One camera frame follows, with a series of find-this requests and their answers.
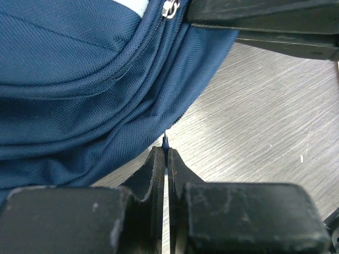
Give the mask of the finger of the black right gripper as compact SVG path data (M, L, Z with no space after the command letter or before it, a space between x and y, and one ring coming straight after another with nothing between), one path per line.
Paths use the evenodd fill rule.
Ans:
M236 42L298 58L338 60L337 34L240 31Z
M192 1L186 20L248 31L337 34L338 1Z

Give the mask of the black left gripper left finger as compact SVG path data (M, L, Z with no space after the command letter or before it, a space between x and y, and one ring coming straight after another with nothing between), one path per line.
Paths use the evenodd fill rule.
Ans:
M161 253L165 155L117 187L36 186L1 207L1 253Z

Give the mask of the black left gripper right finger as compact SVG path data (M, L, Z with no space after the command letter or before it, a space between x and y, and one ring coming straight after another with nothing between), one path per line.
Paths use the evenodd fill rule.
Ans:
M171 253L324 253L315 203L291 183L207 183L167 152Z

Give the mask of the navy blue student backpack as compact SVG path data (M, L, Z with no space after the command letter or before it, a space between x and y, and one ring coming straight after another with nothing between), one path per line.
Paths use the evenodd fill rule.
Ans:
M206 88L237 30L188 1L1 1L1 200L89 186L137 157Z

